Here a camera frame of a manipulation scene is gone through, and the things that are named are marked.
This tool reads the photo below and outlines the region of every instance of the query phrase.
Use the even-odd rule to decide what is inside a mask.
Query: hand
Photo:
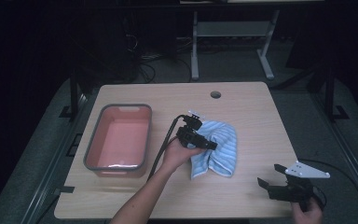
[[[179,166],[188,161],[190,157],[200,154],[204,151],[201,148],[183,147],[177,138],[173,139],[164,152],[164,158],[161,167],[174,172]]]
[[[299,203],[291,203],[293,219],[296,224],[321,224],[323,213],[314,198],[310,198],[308,211],[303,212]]]

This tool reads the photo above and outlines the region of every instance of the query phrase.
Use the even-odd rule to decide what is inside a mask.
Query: striped towel
[[[202,123],[197,133],[217,143],[217,148],[191,157],[191,178],[205,174],[208,168],[219,175],[232,176],[237,162],[235,129],[225,122],[208,120]]]

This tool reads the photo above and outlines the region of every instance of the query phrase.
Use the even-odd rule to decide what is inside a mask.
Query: white metal shelf leg
[[[269,50],[269,43],[271,42],[272,35],[274,34],[275,25],[278,20],[279,10],[275,10],[272,16],[272,20],[269,23],[269,27],[266,34],[266,43],[262,49],[257,50],[258,58],[260,59],[261,65],[263,66],[264,73],[266,74],[267,79],[274,79],[271,67],[269,66],[269,61],[266,58],[267,51]]]
[[[199,59],[197,57],[197,11],[194,12],[193,21],[193,51],[191,52],[191,78],[199,80]]]

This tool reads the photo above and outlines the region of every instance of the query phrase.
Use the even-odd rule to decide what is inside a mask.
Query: rectangular container
[[[149,105],[107,105],[98,117],[84,164],[98,176],[145,174],[152,109]]]

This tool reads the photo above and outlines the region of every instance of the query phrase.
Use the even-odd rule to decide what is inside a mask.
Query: table hole
[[[214,99],[219,99],[222,96],[222,93],[220,91],[211,91],[211,97]]]

